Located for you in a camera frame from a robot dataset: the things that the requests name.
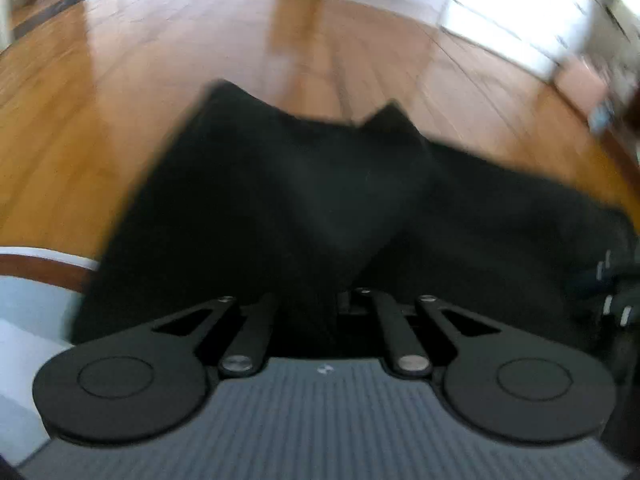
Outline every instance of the gray surface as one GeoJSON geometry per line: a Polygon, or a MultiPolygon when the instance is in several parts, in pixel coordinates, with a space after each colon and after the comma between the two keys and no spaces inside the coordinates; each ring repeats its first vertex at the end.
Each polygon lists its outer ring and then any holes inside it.
{"type": "Polygon", "coordinates": [[[0,276],[0,318],[44,339],[68,344],[66,322],[80,298],[59,286],[0,276]]]}
{"type": "Polygon", "coordinates": [[[0,395],[0,454],[9,464],[19,464],[48,439],[36,413],[0,395]]]}
{"type": "Polygon", "coordinates": [[[453,419],[427,384],[389,377],[376,360],[284,359],[223,382],[173,433],[121,449],[53,440],[21,468],[30,480],[616,480],[629,471],[591,438],[545,449],[494,442],[453,419]]]}

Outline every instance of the black fabric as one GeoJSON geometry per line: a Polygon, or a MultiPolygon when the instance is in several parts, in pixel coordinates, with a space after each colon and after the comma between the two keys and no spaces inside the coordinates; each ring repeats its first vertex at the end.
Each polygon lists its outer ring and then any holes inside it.
{"type": "Polygon", "coordinates": [[[357,128],[299,120],[222,83],[133,197],[71,339],[271,291],[292,348],[339,354],[336,294],[366,285],[586,348],[564,280],[635,246],[621,213],[429,141],[394,104],[357,128]]]}

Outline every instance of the small logo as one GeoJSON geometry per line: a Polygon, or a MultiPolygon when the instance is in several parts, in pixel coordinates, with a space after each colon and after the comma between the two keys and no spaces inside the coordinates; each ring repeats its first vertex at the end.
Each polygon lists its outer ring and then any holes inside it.
{"type": "Polygon", "coordinates": [[[322,375],[328,375],[333,373],[334,371],[334,367],[332,367],[331,365],[320,365],[318,367],[318,373],[322,374],[322,375]]]}

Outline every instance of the white cabinet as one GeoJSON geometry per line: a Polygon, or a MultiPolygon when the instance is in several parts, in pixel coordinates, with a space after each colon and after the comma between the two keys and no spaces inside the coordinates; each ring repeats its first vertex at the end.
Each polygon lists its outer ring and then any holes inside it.
{"type": "Polygon", "coordinates": [[[603,13],[596,0],[452,0],[442,25],[546,80],[603,13]]]}

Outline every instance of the wooden floor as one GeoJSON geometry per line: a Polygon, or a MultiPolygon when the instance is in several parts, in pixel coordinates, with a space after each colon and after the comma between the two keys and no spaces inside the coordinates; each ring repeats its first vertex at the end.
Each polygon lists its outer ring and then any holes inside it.
{"type": "Polygon", "coordinates": [[[426,136],[624,208],[640,202],[548,86],[341,0],[87,0],[0,56],[0,245],[98,257],[204,85],[359,121],[395,98],[426,136]]]}

